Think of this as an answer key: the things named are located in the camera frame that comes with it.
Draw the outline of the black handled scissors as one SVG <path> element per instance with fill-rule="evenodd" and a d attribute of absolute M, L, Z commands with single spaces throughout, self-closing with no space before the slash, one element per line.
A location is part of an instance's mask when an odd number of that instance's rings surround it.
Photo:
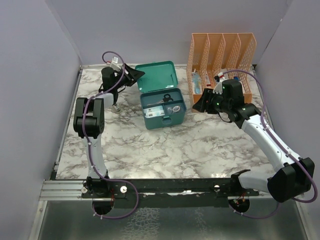
<path fill-rule="evenodd" d="M 173 98 L 171 97 L 171 95 L 169 93 L 166 93 L 163 95 L 163 98 L 160 101 L 155 102 L 155 103 L 150 103 L 150 104 L 148 104 L 148 106 L 172 102 L 172 101 L 173 101 Z"/>

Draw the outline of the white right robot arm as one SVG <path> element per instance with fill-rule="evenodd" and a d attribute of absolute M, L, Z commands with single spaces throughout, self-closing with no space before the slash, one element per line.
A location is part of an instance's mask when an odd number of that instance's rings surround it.
<path fill-rule="evenodd" d="M 270 193 L 279 203 L 308 192 L 313 184 L 314 162 L 301 158 L 265 123 L 261 111 L 246 103 L 242 85 L 234 79 L 219 82 L 215 89 L 205 88 L 192 107 L 201 113 L 225 113 L 229 121 L 248 134 L 266 155 L 275 173 L 256 173 L 245 169 L 233 174 L 229 189 L 240 196 L 247 189 Z"/>

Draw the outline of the green plastic medicine box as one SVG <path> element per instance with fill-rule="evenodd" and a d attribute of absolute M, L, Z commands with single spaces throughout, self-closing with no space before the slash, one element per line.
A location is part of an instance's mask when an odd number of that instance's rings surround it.
<path fill-rule="evenodd" d="M 137 80 L 140 104 L 147 130 L 171 127 L 184 122 L 186 103 L 178 88 L 178 77 L 172 61 L 139 64 L 144 75 Z"/>

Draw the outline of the dark teal divided tray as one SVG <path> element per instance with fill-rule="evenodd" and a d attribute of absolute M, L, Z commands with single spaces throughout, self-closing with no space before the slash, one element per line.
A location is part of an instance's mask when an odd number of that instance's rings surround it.
<path fill-rule="evenodd" d="M 154 104 L 154 105 L 148 105 L 148 104 L 152 104 L 160 101 L 163 98 L 164 94 L 170 94 L 171 97 L 173 98 L 173 101 Z M 165 112 L 166 106 L 175 106 L 175 105 L 180 105 L 182 107 L 183 110 L 180 114 L 186 111 L 186 105 L 183 99 L 182 92 L 178 88 L 162 89 L 158 91 L 143 93 L 140 96 L 140 101 L 142 106 L 142 112 L 143 112 L 143 109 L 156 107 L 156 106 L 163 106 L 164 112 Z"/>

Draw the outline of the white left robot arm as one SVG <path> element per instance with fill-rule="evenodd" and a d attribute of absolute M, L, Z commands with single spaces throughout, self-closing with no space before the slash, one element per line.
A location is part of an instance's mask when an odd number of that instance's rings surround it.
<path fill-rule="evenodd" d="M 106 197 L 111 190 L 108 170 L 104 163 L 101 138 L 105 129 L 105 107 L 117 104 L 119 93 L 133 86 L 145 75 L 124 64 L 118 69 L 106 66 L 101 70 L 102 83 L 98 94 L 75 101 L 73 129 L 82 139 L 88 161 L 88 176 L 84 187 L 97 196 Z"/>

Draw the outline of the light blue mask packet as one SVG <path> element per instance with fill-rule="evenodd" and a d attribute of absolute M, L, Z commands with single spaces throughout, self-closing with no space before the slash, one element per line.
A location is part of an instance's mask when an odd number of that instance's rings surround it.
<path fill-rule="evenodd" d="M 165 115 L 165 110 L 162 105 L 144 108 L 143 114 L 145 118 L 155 118 Z"/>

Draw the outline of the tape roll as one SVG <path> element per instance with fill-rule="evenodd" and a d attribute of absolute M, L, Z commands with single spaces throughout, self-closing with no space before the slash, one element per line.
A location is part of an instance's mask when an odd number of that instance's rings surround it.
<path fill-rule="evenodd" d="M 181 113 L 183 108 L 180 105 L 168 105 L 165 107 L 165 113 L 167 115 L 174 115 Z"/>

